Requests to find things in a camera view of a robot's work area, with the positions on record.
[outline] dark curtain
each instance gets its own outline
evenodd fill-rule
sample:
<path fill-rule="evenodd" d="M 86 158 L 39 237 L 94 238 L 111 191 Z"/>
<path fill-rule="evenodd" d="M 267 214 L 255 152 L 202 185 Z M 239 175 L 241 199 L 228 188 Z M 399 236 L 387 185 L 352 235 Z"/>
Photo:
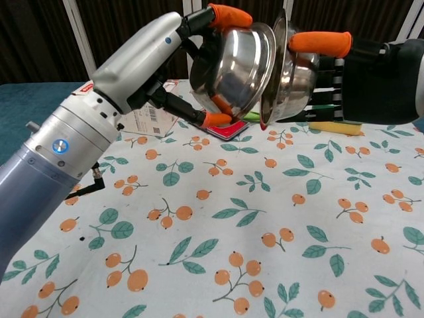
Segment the dark curtain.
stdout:
<path fill-rule="evenodd" d="M 253 22 L 262 22 L 273 27 L 283 0 L 202 0 L 202 7 L 205 8 L 208 3 L 242 9 L 252 16 Z"/>
<path fill-rule="evenodd" d="M 88 78 L 61 0 L 0 1 L 0 83 Z"/>
<path fill-rule="evenodd" d="M 77 0 L 77 4 L 97 67 L 150 21 L 171 11 L 183 15 L 180 0 Z M 187 77 L 187 55 L 179 51 L 170 63 L 170 78 Z"/>
<path fill-rule="evenodd" d="M 413 0 L 295 0 L 291 21 L 302 30 L 349 31 L 380 42 L 396 39 Z"/>

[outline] sponge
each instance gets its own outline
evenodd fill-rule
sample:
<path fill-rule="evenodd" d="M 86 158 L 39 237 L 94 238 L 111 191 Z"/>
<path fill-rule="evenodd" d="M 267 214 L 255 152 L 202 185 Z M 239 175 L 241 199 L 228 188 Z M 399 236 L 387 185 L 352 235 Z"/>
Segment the sponge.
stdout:
<path fill-rule="evenodd" d="M 362 125 L 334 123 L 332 121 L 310 122 L 309 128 L 318 131 L 329 131 L 337 134 L 350 134 L 352 136 L 360 135 Z"/>

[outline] stainless steel bowl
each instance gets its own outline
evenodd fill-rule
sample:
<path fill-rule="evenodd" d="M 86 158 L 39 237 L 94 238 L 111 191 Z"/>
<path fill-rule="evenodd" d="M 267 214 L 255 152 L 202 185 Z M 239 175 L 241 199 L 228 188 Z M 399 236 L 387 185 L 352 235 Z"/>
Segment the stainless steel bowl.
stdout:
<path fill-rule="evenodd" d="M 261 97 L 262 129 L 278 119 L 300 113 L 307 105 L 317 79 L 318 55 L 296 54 L 287 49 L 288 39 L 298 30 L 287 21 L 284 10 L 277 18 L 273 31 L 277 43 L 276 61 Z"/>
<path fill-rule="evenodd" d="M 193 96 L 212 113 L 242 118 L 270 79 L 276 56 L 274 33 L 268 25 L 254 23 L 250 29 L 226 30 L 216 47 L 204 45 L 191 67 Z"/>

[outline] orange berry print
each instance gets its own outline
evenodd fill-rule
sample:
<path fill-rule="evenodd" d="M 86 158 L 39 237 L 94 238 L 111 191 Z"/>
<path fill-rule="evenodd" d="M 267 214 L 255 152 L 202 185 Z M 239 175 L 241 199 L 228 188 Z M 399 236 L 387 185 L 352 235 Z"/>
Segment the orange berry print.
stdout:
<path fill-rule="evenodd" d="M 38 315 L 38 307 L 35 305 L 29 306 L 22 313 L 21 318 L 35 318 Z"/>
<path fill-rule="evenodd" d="M 228 261 L 230 262 L 231 266 L 240 267 L 240 266 L 243 265 L 243 261 L 244 260 L 243 260 L 242 254 L 237 253 L 236 251 L 234 251 L 228 257 Z"/>
<path fill-rule="evenodd" d="M 120 270 L 115 270 L 114 272 L 111 272 L 106 279 L 107 288 L 117 285 L 121 281 L 121 278 L 122 272 Z"/>
<path fill-rule="evenodd" d="M 147 160 L 154 160 L 157 156 L 160 156 L 158 152 L 155 149 L 149 149 L 146 151 L 146 159 Z"/>
<path fill-rule="evenodd" d="M 237 315 L 244 315 L 250 307 L 248 300 L 244 297 L 234 300 L 234 311 Z"/>
<path fill-rule="evenodd" d="M 286 242 L 291 242 L 294 239 L 294 234 L 292 230 L 287 229 L 285 227 L 280 230 L 280 236 L 282 240 Z"/>
<path fill-rule="evenodd" d="M 56 286 L 54 285 L 54 282 L 47 282 L 45 283 L 41 289 L 38 291 L 39 298 L 46 298 L 54 292 L 54 289 Z"/>
<path fill-rule="evenodd" d="M 77 217 L 76 219 L 67 219 L 65 221 L 63 221 L 62 223 L 60 223 L 60 230 L 62 232 L 69 232 L 71 230 L 73 230 L 75 228 L 75 226 L 77 225 L 77 220 L 80 217 Z"/>
<path fill-rule="evenodd" d="M 347 146 L 344 149 L 346 149 L 348 154 L 356 154 L 356 149 L 351 146 Z"/>
<path fill-rule="evenodd" d="M 395 203 L 395 199 L 390 194 L 383 195 L 383 200 L 389 204 Z"/>
<path fill-rule="evenodd" d="M 321 304 L 322 311 L 324 308 L 333 308 L 336 304 L 336 299 L 329 291 L 321 290 L 318 293 L 318 302 Z"/>
<path fill-rule="evenodd" d="M 231 176 L 233 174 L 233 171 L 231 169 L 225 168 L 223 170 L 223 174 L 226 176 Z"/>
<path fill-rule="evenodd" d="M 364 222 L 364 218 L 358 212 L 350 212 L 349 217 L 355 223 L 363 223 Z"/>
<path fill-rule="evenodd" d="M 123 187 L 123 186 L 124 186 L 124 184 L 125 184 L 125 181 L 124 181 L 124 180 L 118 180 L 118 181 L 116 181 L 116 182 L 113 184 L 113 186 L 114 186 L 115 188 L 119 189 L 120 187 Z"/>
<path fill-rule="evenodd" d="M 106 266 L 109 268 L 115 267 L 121 262 L 121 255 L 118 253 L 110 254 L 108 257 L 106 257 L 105 263 Z"/>
<path fill-rule="evenodd" d="M 277 166 L 277 162 L 274 159 L 265 158 L 265 166 L 268 168 L 275 168 Z"/>
<path fill-rule="evenodd" d="M 153 209 L 148 213 L 147 218 L 151 221 L 155 221 L 159 219 L 161 213 L 162 210 Z"/>
<path fill-rule="evenodd" d="M 276 245 L 276 236 L 272 233 L 265 233 L 261 239 L 266 247 L 274 247 Z"/>
<path fill-rule="evenodd" d="M 371 247 L 381 254 L 388 254 L 390 252 L 390 247 L 386 242 L 384 242 L 384 237 L 372 240 Z"/>
<path fill-rule="evenodd" d="M 306 202 L 306 199 L 302 194 L 293 194 L 291 197 L 291 200 L 293 201 L 293 206 L 295 207 L 297 204 L 304 204 Z"/>
<path fill-rule="evenodd" d="M 392 195 L 398 199 L 402 199 L 403 198 L 403 193 L 400 190 L 392 190 Z"/>
<path fill-rule="evenodd" d="M 246 271 L 250 276 L 256 276 L 260 273 L 260 262 L 257 260 L 249 260 L 246 263 Z"/>
<path fill-rule="evenodd" d="M 227 165 L 227 161 L 225 161 L 224 159 L 218 159 L 217 165 L 220 167 L 225 167 Z"/>
<path fill-rule="evenodd" d="M 138 137 L 137 138 L 137 143 L 138 144 L 145 144 L 147 142 L 147 137 Z"/>
<path fill-rule="evenodd" d="M 264 289 L 264 286 L 258 280 L 253 280 L 249 283 L 249 292 L 253 297 L 261 296 Z"/>
<path fill-rule="evenodd" d="M 196 193 L 196 198 L 198 198 L 199 200 L 206 200 L 209 197 L 209 194 L 212 191 L 207 191 L 207 190 L 199 190 Z"/>
<path fill-rule="evenodd" d="M 364 202 L 356 202 L 355 207 L 358 211 L 363 213 L 368 211 L 368 206 Z"/>
<path fill-rule="evenodd" d="M 136 175 L 132 175 L 132 176 L 129 176 L 128 178 L 127 178 L 127 182 L 129 183 L 129 184 L 133 184 L 133 183 L 135 183 L 135 182 L 137 182 L 137 180 L 138 180 L 138 176 L 136 176 Z"/>
<path fill-rule="evenodd" d="M 211 176 L 217 176 L 219 174 L 219 170 L 217 167 L 210 168 L 208 172 Z"/>
<path fill-rule="evenodd" d="M 127 280 L 127 287 L 132 292 L 144 290 L 147 285 L 148 275 L 145 270 L 135 270 L 130 274 Z"/>
<path fill-rule="evenodd" d="M 348 199 L 339 199 L 339 205 L 343 208 L 343 209 L 348 209 L 349 207 L 352 206 L 352 204 L 350 203 L 350 201 Z"/>
<path fill-rule="evenodd" d="M 79 304 L 80 299 L 77 296 L 71 296 L 63 303 L 60 312 L 65 316 L 70 315 L 77 310 Z"/>
<path fill-rule="evenodd" d="M 176 211 L 177 218 L 180 220 L 186 221 L 193 215 L 193 210 L 191 207 L 183 206 L 179 207 Z"/>
<path fill-rule="evenodd" d="M 164 229 L 169 229 L 172 226 L 172 218 L 169 216 L 163 217 L 162 220 L 160 220 L 160 224 Z"/>
<path fill-rule="evenodd" d="M 215 283 L 218 285 L 225 285 L 230 280 L 230 273 L 226 270 L 218 270 L 215 273 Z"/>
<path fill-rule="evenodd" d="M 394 174 L 396 172 L 399 172 L 399 169 L 402 168 L 402 167 L 396 166 L 395 164 L 385 164 L 385 166 L 387 170 L 389 170 L 390 172 L 393 172 Z"/>

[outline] table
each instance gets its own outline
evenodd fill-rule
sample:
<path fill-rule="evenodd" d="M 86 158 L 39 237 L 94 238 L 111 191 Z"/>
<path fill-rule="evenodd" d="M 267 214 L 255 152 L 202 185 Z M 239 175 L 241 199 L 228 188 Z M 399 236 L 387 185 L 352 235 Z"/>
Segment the table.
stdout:
<path fill-rule="evenodd" d="M 0 317 L 424 316 L 424 136 L 362 132 L 123 133 L 106 189 L 13 258 Z"/>

